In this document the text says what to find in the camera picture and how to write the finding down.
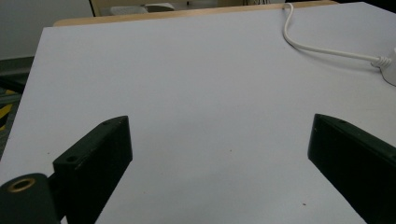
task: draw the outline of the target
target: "white cord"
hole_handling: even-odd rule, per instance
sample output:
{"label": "white cord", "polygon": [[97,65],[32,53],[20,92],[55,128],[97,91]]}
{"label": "white cord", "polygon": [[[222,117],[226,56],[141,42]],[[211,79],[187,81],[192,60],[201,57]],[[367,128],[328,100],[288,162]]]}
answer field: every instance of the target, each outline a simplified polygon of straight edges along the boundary
{"label": "white cord", "polygon": [[318,53],[332,54],[332,55],[337,55],[337,56],[342,56],[342,57],[347,57],[347,58],[369,61],[372,63],[372,66],[374,66],[374,67],[385,68],[390,65],[391,59],[389,59],[387,57],[372,57],[372,56],[348,53],[348,52],[332,50],[332,49],[319,49],[319,48],[315,48],[315,47],[311,47],[311,46],[307,46],[307,45],[302,45],[300,43],[293,41],[289,37],[288,26],[289,26],[290,18],[294,11],[294,6],[292,3],[286,3],[285,6],[290,7],[290,13],[289,13],[288,18],[286,19],[285,26],[283,28],[283,36],[285,37],[286,41],[288,41],[288,43],[290,45],[294,46],[295,48],[310,50],[310,51],[314,51],[314,52],[318,52]]}

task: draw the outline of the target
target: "wooden table edge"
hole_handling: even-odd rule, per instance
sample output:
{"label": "wooden table edge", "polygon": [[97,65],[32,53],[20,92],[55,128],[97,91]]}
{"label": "wooden table edge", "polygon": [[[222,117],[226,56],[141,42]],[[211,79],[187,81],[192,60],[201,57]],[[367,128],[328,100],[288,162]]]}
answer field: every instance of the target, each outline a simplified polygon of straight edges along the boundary
{"label": "wooden table edge", "polygon": [[[324,1],[296,2],[293,4],[295,7],[320,7],[327,5],[335,5],[338,3],[334,1],[324,0]],[[119,22],[119,21],[158,20],[158,19],[167,19],[167,18],[176,18],[176,17],[189,17],[189,16],[216,14],[216,13],[227,13],[227,12],[281,9],[283,8],[283,6],[284,4],[280,3],[280,4],[258,5],[258,6],[214,7],[214,8],[180,10],[180,11],[170,11],[170,12],[169,11],[155,12],[155,13],[147,13],[147,14],[77,18],[77,19],[66,19],[66,20],[56,21],[53,24],[53,26],[88,25],[88,24],[100,24],[100,23],[110,23],[110,22]]]}

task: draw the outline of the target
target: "power plug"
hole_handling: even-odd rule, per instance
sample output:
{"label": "power plug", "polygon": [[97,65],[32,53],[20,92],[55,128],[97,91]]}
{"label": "power plug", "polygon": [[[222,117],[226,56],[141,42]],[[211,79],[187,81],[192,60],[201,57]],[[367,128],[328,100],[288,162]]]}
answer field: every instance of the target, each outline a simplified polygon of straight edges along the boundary
{"label": "power plug", "polygon": [[391,59],[391,63],[388,66],[380,67],[382,77],[393,86],[396,86],[396,48],[388,56]]}

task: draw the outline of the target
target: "white surface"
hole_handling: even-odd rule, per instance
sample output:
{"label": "white surface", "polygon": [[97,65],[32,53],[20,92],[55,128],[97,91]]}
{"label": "white surface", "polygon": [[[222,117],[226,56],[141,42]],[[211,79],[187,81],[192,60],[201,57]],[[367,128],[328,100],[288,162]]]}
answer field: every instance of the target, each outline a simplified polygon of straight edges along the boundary
{"label": "white surface", "polygon": [[[364,223],[306,153],[315,113],[396,146],[396,88],[367,62],[301,52],[282,10],[48,28],[0,180],[51,162],[128,115],[134,160],[97,223]],[[294,38],[374,55],[396,15],[296,9]]]}
{"label": "white surface", "polygon": [[89,0],[1,0],[0,60],[35,56],[44,27],[91,16]]}

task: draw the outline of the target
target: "white tabletop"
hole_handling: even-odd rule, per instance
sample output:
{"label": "white tabletop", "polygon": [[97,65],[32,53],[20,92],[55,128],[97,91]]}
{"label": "white tabletop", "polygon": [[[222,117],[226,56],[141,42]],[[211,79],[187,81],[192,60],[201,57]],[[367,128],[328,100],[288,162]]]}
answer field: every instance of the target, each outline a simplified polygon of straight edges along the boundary
{"label": "white tabletop", "polygon": [[[396,146],[396,87],[369,63],[302,52],[286,11],[47,28],[0,182],[128,115],[134,160],[97,223],[364,223],[307,158],[315,113]],[[295,10],[301,42],[370,55],[396,15],[364,3]]]}

